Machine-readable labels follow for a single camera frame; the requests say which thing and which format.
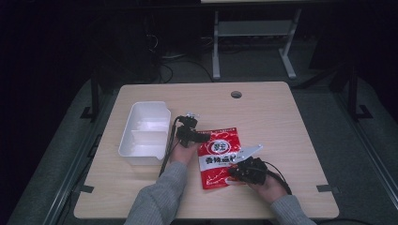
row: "gray carpet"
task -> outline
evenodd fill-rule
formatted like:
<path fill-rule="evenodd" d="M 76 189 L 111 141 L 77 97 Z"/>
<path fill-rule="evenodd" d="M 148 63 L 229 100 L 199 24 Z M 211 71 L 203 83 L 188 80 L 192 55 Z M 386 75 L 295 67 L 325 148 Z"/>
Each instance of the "gray carpet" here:
<path fill-rule="evenodd" d="M 220 82 L 266 82 L 285 81 L 296 85 L 312 78 L 319 71 L 308 66 L 315 46 L 314 41 L 294 42 L 290 58 L 298 78 L 290 81 L 278 54 L 280 42 L 266 46 L 246 48 L 236 53 L 222 53 L 220 56 L 222 79 Z M 208 83 L 207 72 L 211 72 L 211 54 L 205 52 L 200 60 L 189 56 L 166 63 L 173 70 L 170 83 Z M 161 68 L 164 78 L 170 76 L 167 67 Z M 350 119 L 340 107 L 339 97 L 328 89 L 330 77 L 304 90 L 293 90 L 304 124 L 310 134 L 314 149 L 319 157 L 329 184 L 338 188 L 335 199 L 340 209 L 339 218 L 354 218 L 372 224 L 396 224 L 398 210 L 393 205 L 385 188 L 375 172 L 375 168 L 365 151 L 358 135 L 351 126 Z M 101 93 L 101 115 L 95 123 L 80 119 L 84 107 L 90 105 L 89 82 L 82 87 L 70 105 L 64 121 L 55 133 L 45 156 L 26 188 L 9 224 L 42 224 L 52 208 L 64 178 L 70 173 L 70 165 L 78 151 L 88 153 L 90 144 L 105 128 L 107 118 L 117 96 Z M 385 163 L 395 182 L 398 177 L 398 126 L 384 110 L 372 87 L 360 80 L 359 104 L 366 105 L 373 119 L 360 120 L 376 152 Z M 75 168 L 80 173 L 89 159 L 82 160 Z M 73 206 L 78 199 L 79 186 L 84 176 L 68 198 L 62 212 L 56 215 L 57 224 L 123 224 L 123 220 L 81 220 L 73 216 Z M 211 224 L 263 224 L 250 220 L 214 220 Z M 204 221 L 177 220 L 174 224 L 198 224 Z M 357 224 L 333 222 L 330 224 Z"/>

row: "red snack bag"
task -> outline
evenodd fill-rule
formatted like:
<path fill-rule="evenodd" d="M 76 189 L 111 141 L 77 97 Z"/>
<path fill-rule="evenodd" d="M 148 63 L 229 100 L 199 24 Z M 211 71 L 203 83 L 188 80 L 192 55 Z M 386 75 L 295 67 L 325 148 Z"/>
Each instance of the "red snack bag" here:
<path fill-rule="evenodd" d="M 210 134 L 210 140 L 202 143 L 198 150 L 203 189 L 228 186 L 228 168 L 240 150 L 237 129 L 233 127 L 198 132 Z"/>

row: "wooden table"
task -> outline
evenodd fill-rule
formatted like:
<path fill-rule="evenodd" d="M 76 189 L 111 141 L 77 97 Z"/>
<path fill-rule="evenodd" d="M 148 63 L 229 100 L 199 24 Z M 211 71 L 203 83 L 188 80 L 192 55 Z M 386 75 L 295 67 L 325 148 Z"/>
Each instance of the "wooden table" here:
<path fill-rule="evenodd" d="M 241 98 L 232 98 L 239 91 Z M 165 101 L 172 121 L 186 112 L 200 114 L 198 130 L 237 128 L 242 146 L 262 143 L 254 157 L 275 165 L 310 218 L 335 218 L 331 192 L 295 100 L 284 82 L 230 82 L 126 85 L 120 90 L 85 180 L 77 218 L 126 218 L 138 191 L 154 184 L 160 166 L 131 166 L 118 154 L 130 108 L 137 101 Z M 197 156 L 176 218 L 274 218 L 268 205 L 247 186 L 203 190 Z"/>

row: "person's right hand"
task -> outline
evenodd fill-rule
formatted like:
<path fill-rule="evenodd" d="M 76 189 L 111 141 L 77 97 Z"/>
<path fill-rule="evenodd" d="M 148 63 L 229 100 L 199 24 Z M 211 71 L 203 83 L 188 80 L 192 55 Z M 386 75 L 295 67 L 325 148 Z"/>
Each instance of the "person's right hand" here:
<path fill-rule="evenodd" d="M 272 204 L 279 198 L 287 195 L 284 187 L 270 175 L 267 175 L 264 185 L 248 184 L 248 186 L 255 190 L 268 204 Z"/>

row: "person's left hand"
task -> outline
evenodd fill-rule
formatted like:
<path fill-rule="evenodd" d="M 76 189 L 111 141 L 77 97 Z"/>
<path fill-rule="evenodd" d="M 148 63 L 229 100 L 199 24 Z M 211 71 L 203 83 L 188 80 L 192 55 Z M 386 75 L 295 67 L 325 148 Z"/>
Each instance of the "person's left hand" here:
<path fill-rule="evenodd" d="M 175 137 L 175 141 L 173 142 L 173 147 L 175 146 L 175 148 L 170 156 L 170 163 L 179 161 L 188 166 L 193 154 L 196 153 L 200 145 L 201 144 L 197 142 L 190 142 L 188 148 L 185 148 L 179 143 L 179 139 Z"/>

